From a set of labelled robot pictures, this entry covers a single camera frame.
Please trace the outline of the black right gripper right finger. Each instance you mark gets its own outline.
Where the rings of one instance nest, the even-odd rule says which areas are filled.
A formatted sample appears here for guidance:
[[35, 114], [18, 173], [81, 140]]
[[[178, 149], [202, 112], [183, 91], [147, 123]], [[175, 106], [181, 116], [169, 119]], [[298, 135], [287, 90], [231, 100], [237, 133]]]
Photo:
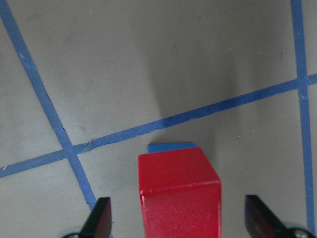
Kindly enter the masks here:
[[244, 221], [252, 238], [295, 237], [257, 195], [245, 196]]

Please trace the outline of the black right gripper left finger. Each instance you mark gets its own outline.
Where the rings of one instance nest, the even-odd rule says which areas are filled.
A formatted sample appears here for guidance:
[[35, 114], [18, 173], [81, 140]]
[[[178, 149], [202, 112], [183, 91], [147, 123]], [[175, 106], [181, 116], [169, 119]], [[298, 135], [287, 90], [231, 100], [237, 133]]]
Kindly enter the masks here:
[[101, 197], [79, 233], [80, 238], [109, 238], [112, 229], [111, 199]]

